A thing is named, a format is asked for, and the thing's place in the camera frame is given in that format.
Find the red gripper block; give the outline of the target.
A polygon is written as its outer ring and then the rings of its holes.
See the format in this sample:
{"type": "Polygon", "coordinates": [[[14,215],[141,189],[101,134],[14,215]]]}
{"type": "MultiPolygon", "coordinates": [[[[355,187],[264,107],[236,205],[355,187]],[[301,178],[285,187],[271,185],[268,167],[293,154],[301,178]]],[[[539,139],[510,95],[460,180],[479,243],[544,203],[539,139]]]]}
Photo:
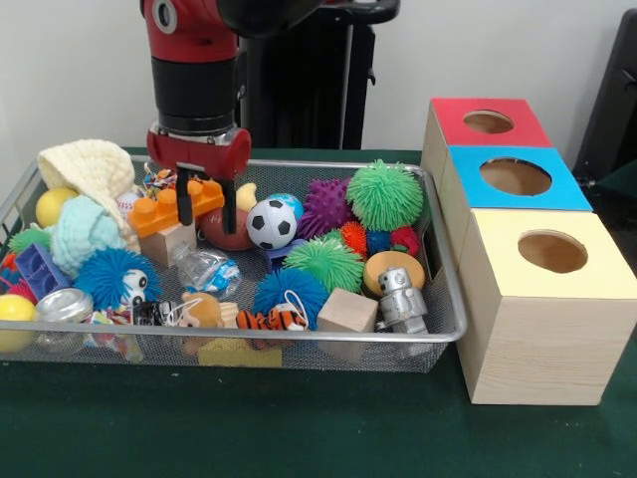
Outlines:
{"type": "Polygon", "coordinates": [[[155,163],[163,168],[177,169],[175,191],[179,222],[184,226],[192,224],[188,170],[199,171],[214,180],[221,180],[223,231],[225,235],[235,234],[237,206],[234,179],[247,167],[252,147],[250,133],[233,126],[220,134],[182,135],[170,133],[154,121],[147,132],[146,144],[155,163]]]}

